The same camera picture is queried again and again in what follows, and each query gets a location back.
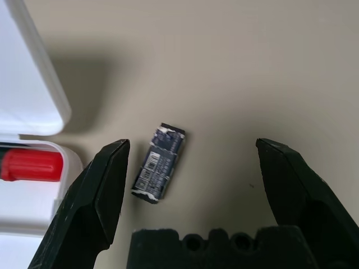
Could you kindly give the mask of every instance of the plastic lid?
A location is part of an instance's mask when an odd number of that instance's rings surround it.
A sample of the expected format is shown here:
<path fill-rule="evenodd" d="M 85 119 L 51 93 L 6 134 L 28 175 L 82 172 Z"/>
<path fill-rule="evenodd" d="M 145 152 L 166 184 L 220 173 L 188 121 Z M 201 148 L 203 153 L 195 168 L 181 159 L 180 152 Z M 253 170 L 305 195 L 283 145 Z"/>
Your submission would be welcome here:
<path fill-rule="evenodd" d="M 71 108 L 22 0 L 0 0 L 0 135 L 54 135 Z"/>

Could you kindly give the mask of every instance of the barcode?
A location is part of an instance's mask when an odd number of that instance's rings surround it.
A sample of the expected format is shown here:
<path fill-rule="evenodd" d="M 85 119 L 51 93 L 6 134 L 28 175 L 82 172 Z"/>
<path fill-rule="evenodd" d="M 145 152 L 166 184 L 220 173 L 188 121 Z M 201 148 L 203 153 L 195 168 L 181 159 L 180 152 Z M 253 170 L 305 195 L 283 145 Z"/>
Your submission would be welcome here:
<path fill-rule="evenodd" d="M 158 153 L 152 151 L 148 156 L 147 162 L 145 164 L 145 169 L 153 171 L 158 163 L 160 156 L 161 155 L 159 155 Z"/>
<path fill-rule="evenodd" d="M 150 180 L 151 175 L 152 175 L 152 172 L 151 172 L 151 171 L 148 171 L 148 170 L 146 170 L 146 169 L 143 169 L 142 172 L 141 172 L 140 177 L 141 177 L 141 178 L 144 178 L 144 179 L 146 179 L 146 180 Z"/>

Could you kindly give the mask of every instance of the white plastic container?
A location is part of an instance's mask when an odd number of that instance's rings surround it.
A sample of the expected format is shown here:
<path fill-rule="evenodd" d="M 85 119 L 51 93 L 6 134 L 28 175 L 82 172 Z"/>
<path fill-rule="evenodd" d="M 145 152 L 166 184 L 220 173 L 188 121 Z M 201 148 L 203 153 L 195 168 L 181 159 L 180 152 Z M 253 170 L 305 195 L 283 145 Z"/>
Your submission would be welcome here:
<path fill-rule="evenodd" d="M 60 152 L 59 182 L 0 180 L 0 268 L 27 268 L 59 202 L 83 169 L 71 150 L 19 135 L 54 135 L 71 108 L 22 0 L 0 0 L 0 142 Z"/>

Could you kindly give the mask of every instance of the red marker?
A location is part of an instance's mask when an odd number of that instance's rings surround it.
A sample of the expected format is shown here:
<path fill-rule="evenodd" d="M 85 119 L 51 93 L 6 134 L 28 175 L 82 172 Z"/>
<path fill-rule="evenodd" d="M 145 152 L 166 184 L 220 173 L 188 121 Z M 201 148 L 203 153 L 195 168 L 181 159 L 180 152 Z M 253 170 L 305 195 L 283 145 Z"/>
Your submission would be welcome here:
<path fill-rule="evenodd" d="M 61 177 L 62 166 L 59 152 L 0 149 L 0 178 L 5 181 L 23 179 L 57 182 Z"/>

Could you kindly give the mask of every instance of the screw hole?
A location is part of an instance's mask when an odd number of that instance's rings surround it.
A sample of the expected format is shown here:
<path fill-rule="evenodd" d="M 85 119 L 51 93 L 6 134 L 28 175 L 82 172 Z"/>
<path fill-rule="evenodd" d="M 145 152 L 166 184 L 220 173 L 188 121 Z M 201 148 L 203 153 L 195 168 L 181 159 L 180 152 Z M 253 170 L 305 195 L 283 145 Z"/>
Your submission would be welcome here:
<path fill-rule="evenodd" d="M 187 241 L 187 248 L 190 251 L 198 251 L 201 247 L 201 242 L 196 238 L 190 238 Z"/>
<path fill-rule="evenodd" d="M 237 236 L 234 242 L 236 243 L 237 248 L 242 251 L 247 251 L 251 247 L 251 242 L 244 236 Z"/>
<path fill-rule="evenodd" d="M 204 250 L 204 241 L 198 234 L 187 234 L 182 240 L 183 247 L 192 254 Z"/>
<path fill-rule="evenodd" d="M 231 245 L 240 252 L 250 252 L 254 250 L 254 243 L 245 233 L 235 234 L 231 239 Z"/>

